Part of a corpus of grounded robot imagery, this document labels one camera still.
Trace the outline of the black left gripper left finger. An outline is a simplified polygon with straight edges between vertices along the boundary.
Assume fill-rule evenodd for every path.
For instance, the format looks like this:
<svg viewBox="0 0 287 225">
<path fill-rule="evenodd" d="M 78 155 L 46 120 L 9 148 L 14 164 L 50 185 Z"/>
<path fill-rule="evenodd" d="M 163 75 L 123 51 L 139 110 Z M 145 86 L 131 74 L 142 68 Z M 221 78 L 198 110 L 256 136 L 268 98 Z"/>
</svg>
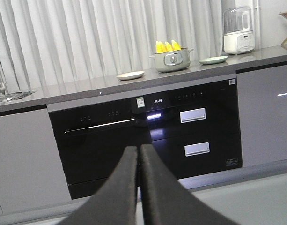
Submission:
<svg viewBox="0 0 287 225">
<path fill-rule="evenodd" d="M 137 203 L 137 147 L 127 146 L 101 188 L 60 225 L 134 225 Z"/>
</svg>

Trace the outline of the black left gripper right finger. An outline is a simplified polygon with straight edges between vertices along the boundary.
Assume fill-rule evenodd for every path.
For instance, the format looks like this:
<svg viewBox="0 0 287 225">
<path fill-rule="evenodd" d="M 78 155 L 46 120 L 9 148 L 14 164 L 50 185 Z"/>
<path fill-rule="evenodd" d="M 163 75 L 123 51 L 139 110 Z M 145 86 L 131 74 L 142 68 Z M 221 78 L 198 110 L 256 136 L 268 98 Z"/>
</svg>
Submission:
<svg viewBox="0 0 287 225">
<path fill-rule="evenodd" d="M 140 148 L 141 200 L 147 225 L 235 225 L 181 185 L 151 144 Z"/>
</svg>

